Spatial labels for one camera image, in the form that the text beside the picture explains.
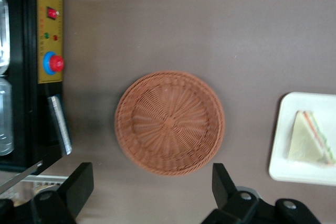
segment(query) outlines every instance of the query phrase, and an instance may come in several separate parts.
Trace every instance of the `red button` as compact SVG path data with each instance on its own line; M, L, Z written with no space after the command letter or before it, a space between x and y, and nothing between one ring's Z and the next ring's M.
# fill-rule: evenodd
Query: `red button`
M64 61L61 56L53 55L49 60L49 66L53 72L61 72L64 67Z
M49 18L56 19L58 16L58 12L55 9L50 7L47 8L47 15Z

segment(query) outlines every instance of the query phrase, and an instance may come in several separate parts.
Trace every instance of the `bolt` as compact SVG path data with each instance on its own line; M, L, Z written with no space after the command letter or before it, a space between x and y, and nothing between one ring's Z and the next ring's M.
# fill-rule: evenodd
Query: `bolt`
M241 196L242 199L244 199L244 200L251 200L251 199L252 199L251 195L248 194L248 193L241 193L240 196Z
M285 200L283 203L284 203L284 206L289 209L296 209L296 205L292 201Z
M51 192L45 192L40 195L40 200L46 200L49 199L53 194Z

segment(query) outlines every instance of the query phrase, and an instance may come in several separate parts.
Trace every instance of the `basket rim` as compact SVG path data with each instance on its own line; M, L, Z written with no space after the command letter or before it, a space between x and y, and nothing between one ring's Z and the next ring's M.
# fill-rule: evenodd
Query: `basket rim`
M195 164L190 164L190 166L187 167L183 167L181 169L177 169L177 170L159 170L157 168L153 168L150 167L146 164L144 164L143 162L141 162L140 160L138 160L129 150L128 146L125 144L125 141L123 140L124 137L122 136L122 133L120 132L122 127L120 127L120 113L121 110L123 108L123 103L125 102L125 100L127 99L128 95L130 94L130 92L137 87L140 83L142 83L144 80L148 79L148 78L153 78L155 76L172 76L172 75L178 75L178 76L182 76L182 77L186 77L186 78L190 78L196 82L198 82L202 87L205 88L205 90L210 94L209 97L212 98L212 104L215 108L215 112L216 112L216 119L218 120L218 125L220 127L218 127L217 129L217 138L214 141L214 145L211 149L209 149L209 152L197 163ZM114 130L115 130L115 136L117 138L117 141L122 149L122 151L125 153L125 155L131 160L133 161L135 164L137 164L138 166L140 166L141 168L147 170L148 172L152 172L155 174L159 174L159 175L167 175L167 176L179 176L179 175L184 175L184 174L188 174L191 173L201 167L203 167L204 165L206 165L217 153L217 151L219 150L221 143L223 141L223 137L224 137L224 133L225 133L225 125L226 121L225 121L225 114L223 111L223 107L222 104L217 96L217 94L212 90L212 88L205 83L204 81L202 81L200 78L198 78L197 76L188 73L188 72L183 72L183 71L175 71L175 70L162 70L162 71L156 71L153 73L149 73L144 75L143 77L139 78L137 81L135 81L131 86L129 86L127 88L127 90L125 91L125 93L123 94L123 96L121 97L117 109L116 109L116 113L114 115Z

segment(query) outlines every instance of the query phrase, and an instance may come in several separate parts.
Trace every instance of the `emergency stop button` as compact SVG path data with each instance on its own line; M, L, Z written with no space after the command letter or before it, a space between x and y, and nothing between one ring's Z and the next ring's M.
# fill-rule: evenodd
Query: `emergency stop button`
M56 19L58 16L58 11L53 8L47 7L47 16L48 18Z
M54 52L47 52L43 58L43 68L49 75L61 72L64 68L64 60Z

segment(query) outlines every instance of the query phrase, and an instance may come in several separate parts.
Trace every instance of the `sandwich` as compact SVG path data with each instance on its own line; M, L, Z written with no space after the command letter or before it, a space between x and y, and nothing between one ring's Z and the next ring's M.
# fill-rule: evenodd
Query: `sandwich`
M288 159L327 165L336 164L328 139L322 133L311 111L298 111L296 114Z

